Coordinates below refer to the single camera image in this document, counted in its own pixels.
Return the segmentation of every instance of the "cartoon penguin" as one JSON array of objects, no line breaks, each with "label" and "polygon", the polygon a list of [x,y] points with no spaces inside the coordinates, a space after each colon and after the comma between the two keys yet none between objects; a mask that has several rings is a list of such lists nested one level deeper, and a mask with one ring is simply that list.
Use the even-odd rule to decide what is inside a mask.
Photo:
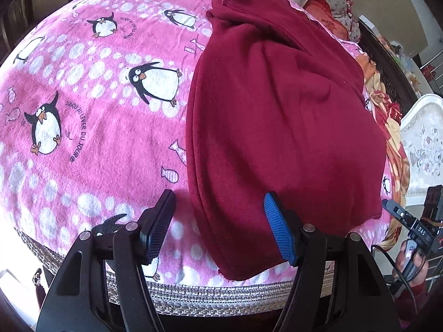
[{"label": "cartoon penguin", "polygon": [[101,17],[97,20],[87,20],[92,24],[92,36],[106,37],[117,32],[117,22],[114,20],[114,12],[109,17]]},{"label": "cartoon penguin", "polygon": [[183,25],[195,29],[195,17],[183,14],[182,11],[184,10],[166,10],[163,14],[169,19],[169,21],[176,25]]},{"label": "cartoon penguin", "polygon": [[61,124],[57,107],[58,91],[50,103],[41,105],[35,114],[25,112],[26,120],[32,125],[32,147],[30,151],[38,156],[38,153],[50,154],[61,142]]},{"label": "cartoon penguin", "polygon": [[32,40],[31,42],[29,42],[15,57],[14,62],[19,59],[21,61],[23,61],[23,63],[26,63],[26,61],[28,60],[28,57],[30,54],[32,54],[32,52],[34,52],[34,50],[37,48],[38,44],[41,43],[41,41],[44,39],[45,37],[37,37],[34,40]]},{"label": "cartoon penguin", "polygon": [[175,99],[179,88],[180,70],[170,70],[169,68],[155,67],[158,62],[151,62],[141,66],[136,66],[129,71],[129,81],[134,86],[143,101],[149,105],[146,95],[153,98],[169,101],[174,107],[177,103]]}]

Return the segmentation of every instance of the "bed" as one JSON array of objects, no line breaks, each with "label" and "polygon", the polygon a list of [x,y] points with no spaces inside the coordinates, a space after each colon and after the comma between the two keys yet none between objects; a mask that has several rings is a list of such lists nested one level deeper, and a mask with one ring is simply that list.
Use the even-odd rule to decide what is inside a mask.
[{"label": "bed", "polygon": [[[0,67],[0,216],[55,274],[80,232],[111,232],[137,220],[171,188],[176,214],[158,259],[145,267],[162,314],[279,309],[296,272],[283,263],[246,281],[225,279],[193,216],[185,116],[193,70],[211,35],[210,5],[74,0],[39,23]],[[353,42],[339,42],[354,57],[362,53]],[[163,71],[159,86],[176,93],[159,88],[148,99],[140,96],[132,82],[142,64]],[[381,198],[392,196],[391,186],[386,158]],[[389,221],[383,211],[352,231],[370,246],[383,241]],[[323,294],[330,293],[333,267],[325,266]],[[111,268],[107,276],[110,300],[118,303]]]}]

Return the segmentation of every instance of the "colorful blanket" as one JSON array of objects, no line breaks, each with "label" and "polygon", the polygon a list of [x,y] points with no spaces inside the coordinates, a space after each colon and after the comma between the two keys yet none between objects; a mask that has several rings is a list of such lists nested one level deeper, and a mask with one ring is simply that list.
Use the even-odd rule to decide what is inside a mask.
[{"label": "colorful blanket", "polygon": [[[224,279],[195,222],[185,115],[211,35],[210,7],[211,0],[74,0],[38,24],[0,67],[0,216],[64,255],[80,232],[137,220],[171,188],[176,214],[147,278],[191,286],[293,279],[287,263],[247,281]],[[391,197],[390,178],[386,164],[382,198]],[[388,223],[383,212],[355,230],[370,245],[384,239]]]}]

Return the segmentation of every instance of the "red sleeve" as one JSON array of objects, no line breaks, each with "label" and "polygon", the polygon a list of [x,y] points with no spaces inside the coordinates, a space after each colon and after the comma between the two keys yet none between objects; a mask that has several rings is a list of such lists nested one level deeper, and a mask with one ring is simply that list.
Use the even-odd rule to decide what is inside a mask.
[{"label": "red sleeve", "polygon": [[[423,282],[421,285],[412,287],[411,289],[416,300],[417,310],[420,311],[427,299],[426,285]],[[409,323],[416,317],[414,302],[407,289],[401,293],[401,295],[395,300],[394,304],[402,327],[407,327],[407,325],[409,325]]]}]

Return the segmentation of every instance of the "maroon cloth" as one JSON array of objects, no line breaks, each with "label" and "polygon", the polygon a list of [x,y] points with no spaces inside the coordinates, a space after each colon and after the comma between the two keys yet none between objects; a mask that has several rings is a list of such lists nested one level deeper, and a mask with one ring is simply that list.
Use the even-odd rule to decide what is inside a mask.
[{"label": "maroon cloth", "polygon": [[275,190],[304,223],[345,236],[380,217],[386,141],[358,63],[287,0],[212,0],[187,107],[191,201],[231,280],[282,262],[263,210]]}]

